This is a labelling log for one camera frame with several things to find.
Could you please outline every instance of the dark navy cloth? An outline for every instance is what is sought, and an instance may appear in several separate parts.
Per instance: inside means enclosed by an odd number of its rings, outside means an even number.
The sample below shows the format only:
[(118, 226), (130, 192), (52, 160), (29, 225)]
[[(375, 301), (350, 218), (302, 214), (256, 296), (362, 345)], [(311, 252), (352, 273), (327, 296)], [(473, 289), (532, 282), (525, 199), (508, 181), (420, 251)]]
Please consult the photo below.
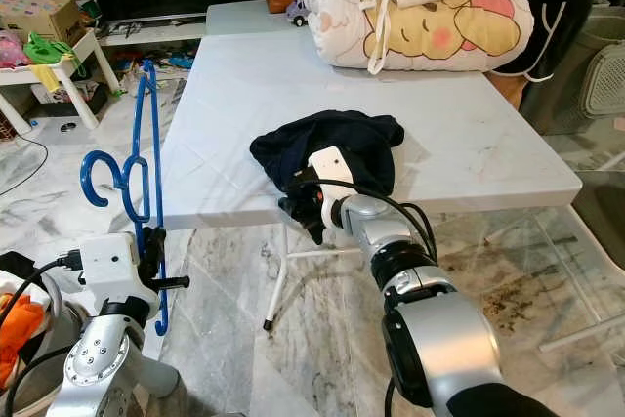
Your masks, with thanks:
[(391, 147), (402, 142), (403, 128), (392, 116), (327, 110), (256, 138), (250, 151), (282, 192), (287, 191), (295, 173), (308, 166), (311, 153), (336, 146), (355, 184), (391, 194), (395, 182)]

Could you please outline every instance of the person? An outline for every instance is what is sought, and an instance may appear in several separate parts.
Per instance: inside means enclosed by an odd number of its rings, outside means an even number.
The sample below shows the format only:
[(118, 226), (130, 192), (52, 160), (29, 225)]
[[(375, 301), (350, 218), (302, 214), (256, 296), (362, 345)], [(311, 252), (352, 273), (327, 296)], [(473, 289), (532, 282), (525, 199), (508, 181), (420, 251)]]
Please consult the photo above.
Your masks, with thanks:
[(534, 30), (516, 59), (486, 73), (486, 77), (515, 107), (521, 106), (529, 82), (549, 80), (590, 14), (593, 0), (527, 0)]

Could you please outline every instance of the pink toy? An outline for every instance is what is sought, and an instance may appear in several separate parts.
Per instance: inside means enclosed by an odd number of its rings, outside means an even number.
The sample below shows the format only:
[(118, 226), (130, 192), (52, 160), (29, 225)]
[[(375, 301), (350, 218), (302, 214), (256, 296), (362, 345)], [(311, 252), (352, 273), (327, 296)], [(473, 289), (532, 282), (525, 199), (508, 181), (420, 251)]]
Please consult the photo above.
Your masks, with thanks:
[(10, 31), (0, 31), (0, 68), (29, 65), (30, 59), (21, 49), (18, 36)]

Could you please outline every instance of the marble floor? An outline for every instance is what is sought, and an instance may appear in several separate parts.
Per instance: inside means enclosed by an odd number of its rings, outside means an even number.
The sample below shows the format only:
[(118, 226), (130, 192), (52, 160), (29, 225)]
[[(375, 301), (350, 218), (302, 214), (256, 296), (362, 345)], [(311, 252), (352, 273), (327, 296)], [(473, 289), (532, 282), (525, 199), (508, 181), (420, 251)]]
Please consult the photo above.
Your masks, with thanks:
[[(160, 94), (163, 137), (175, 111), (176, 88), (171, 84)], [(97, 209), (80, 191), (78, 167), (93, 148), (120, 159), (128, 154), (132, 102), (111, 103), (102, 125), (91, 133), (74, 120), (77, 129), (61, 134), (66, 118), (40, 119), (28, 137), (44, 143), (50, 158), (28, 183), (0, 197), (2, 251), (15, 249), (43, 264), (83, 236), (126, 229), (107, 174), (95, 180), (103, 194), (111, 195), (111, 204)], [(609, 128), (595, 132), (592, 138), (548, 141), (574, 168), (593, 169), (625, 150), (622, 134), (612, 136)], [(613, 138), (604, 144), (605, 136)], [(149, 138), (142, 144), (148, 147)], [(38, 147), (20, 141), (0, 144), (0, 192), (40, 161)], [(433, 217), (440, 264), (494, 325), (511, 386), (561, 416), (625, 415), (624, 329), (538, 352), (539, 344), (584, 327), (591, 318), (559, 257), (534, 220), (524, 215)], [(558, 211), (538, 211), (536, 218), (595, 310), (602, 317), (625, 311), (625, 277), (584, 252)], [(146, 328), (146, 352), (176, 366), (182, 382), (164, 399), (147, 399), (138, 390), (147, 416), (383, 415), (390, 370), (380, 330), (382, 301), (369, 267), (359, 256), (293, 263), (274, 331), (268, 334), (261, 325), (277, 276), (278, 234), (279, 226), (168, 233), (170, 272), (190, 275), (191, 287), (171, 296), (170, 332), (164, 341), (157, 340), (151, 325)], [(295, 230), (290, 236), (294, 250), (310, 245)], [(67, 292), (77, 290), (73, 278), (62, 272), (56, 279)], [(394, 406), (395, 417), (431, 415), (398, 395)]]

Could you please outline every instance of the table leg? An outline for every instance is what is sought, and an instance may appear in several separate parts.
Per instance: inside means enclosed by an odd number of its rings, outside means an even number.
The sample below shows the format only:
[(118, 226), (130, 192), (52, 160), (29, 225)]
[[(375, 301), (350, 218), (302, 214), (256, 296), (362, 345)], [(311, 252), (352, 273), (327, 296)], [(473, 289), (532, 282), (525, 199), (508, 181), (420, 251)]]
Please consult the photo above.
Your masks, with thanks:
[(23, 117), (11, 106), (11, 104), (0, 93), (0, 111), (9, 120), (11, 125), (18, 131), (18, 134), (30, 132), (32, 128)]
[(265, 323), (263, 329), (271, 331), (273, 329), (273, 319), (275, 318), (275, 310), (277, 309), (277, 302), (280, 300), (282, 290), (284, 288), (284, 281), (286, 280), (286, 274), (288, 274), (289, 258), (288, 258), (288, 241), (286, 233), (286, 225), (282, 224), (282, 239), (280, 248), (280, 270), (277, 274), (277, 280), (275, 287), (273, 288), (273, 294), (271, 295), (270, 308), (265, 316)]
[(98, 127), (98, 119), (85, 103), (85, 100), (82, 98), (82, 95), (80, 95), (80, 92), (74, 85), (74, 82), (71, 81), (61, 68), (55, 69), (55, 73), (57, 78), (61, 80), (61, 83), (65, 87), (71, 102), (76, 108), (76, 111), (78, 111), (78, 115), (80, 115), (82, 122), (84, 122), (85, 126), (87, 126), (87, 129), (95, 129)]
[(104, 74), (104, 78), (106, 79), (106, 83), (108, 84), (108, 88), (112, 93), (119, 90), (121, 87), (119, 85), (119, 81), (115, 76), (115, 72), (110, 68), (110, 64), (106, 60), (106, 56), (98, 41), (96, 41), (96, 45), (94, 46), (94, 54), (96, 55), (96, 59), (98, 60), (98, 65), (100, 66), (100, 70)]

